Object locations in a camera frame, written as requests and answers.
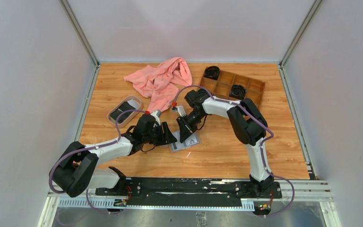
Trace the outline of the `pink card holder wallet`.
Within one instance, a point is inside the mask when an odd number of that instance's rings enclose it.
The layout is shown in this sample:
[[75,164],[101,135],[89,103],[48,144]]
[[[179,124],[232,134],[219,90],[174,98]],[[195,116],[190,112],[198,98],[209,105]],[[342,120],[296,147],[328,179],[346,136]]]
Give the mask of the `pink card holder wallet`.
[[180,142],[180,132],[174,131],[172,135],[177,139],[175,143],[163,145],[162,148],[168,148],[171,153],[191,148],[200,143],[199,134],[197,132],[190,135],[184,142]]

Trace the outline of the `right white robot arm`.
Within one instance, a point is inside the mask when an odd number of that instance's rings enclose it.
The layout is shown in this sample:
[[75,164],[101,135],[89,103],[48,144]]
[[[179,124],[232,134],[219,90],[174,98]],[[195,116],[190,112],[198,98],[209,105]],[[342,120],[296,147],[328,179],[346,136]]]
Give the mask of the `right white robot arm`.
[[176,101],[172,104],[172,110],[179,113],[176,121],[180,128],[180,142],[198,131],[198,124],[204,122],[207,116],[227,118],[236,138],[246,147],[251,165],[250,182],[253,195],[261,198],[269,193],[274,182],[265,152],[265,137],[269,129],[254,102],[249,98],[240,101],[222,99],[204,88],[188,92],[184,99],[192,108],[189,114]]

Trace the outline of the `beige oval card tray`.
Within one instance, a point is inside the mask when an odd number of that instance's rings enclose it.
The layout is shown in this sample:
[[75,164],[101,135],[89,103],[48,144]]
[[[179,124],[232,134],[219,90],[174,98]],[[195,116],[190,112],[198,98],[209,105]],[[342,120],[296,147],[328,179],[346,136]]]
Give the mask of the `beige oval card tray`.
[[119,115],[127,110],[142,110],[143,106],[143,102],[138,97],[128,96],[108,113],[107,118],[113,125],[118,124],[119,128],[121,128],[126,126],[137,115],[137,112],[127,112],[122,116]]

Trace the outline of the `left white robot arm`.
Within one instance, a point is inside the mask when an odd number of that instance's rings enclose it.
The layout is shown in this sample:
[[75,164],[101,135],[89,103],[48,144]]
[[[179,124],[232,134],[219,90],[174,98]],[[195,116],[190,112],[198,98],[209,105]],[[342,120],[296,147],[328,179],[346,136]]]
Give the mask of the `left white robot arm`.
[[131,156],[146,144],[154,148],[172,144],[177,139],[166,122],[154,114],[143,114],[136,125],[130,126],[116,139],[84,145],[74,141],[66,148],[49,172],[51,190],[74,198],[88,189],[107,189],[121,195],[127,189],[126,176],[119,169],[99,165],[119,157]]

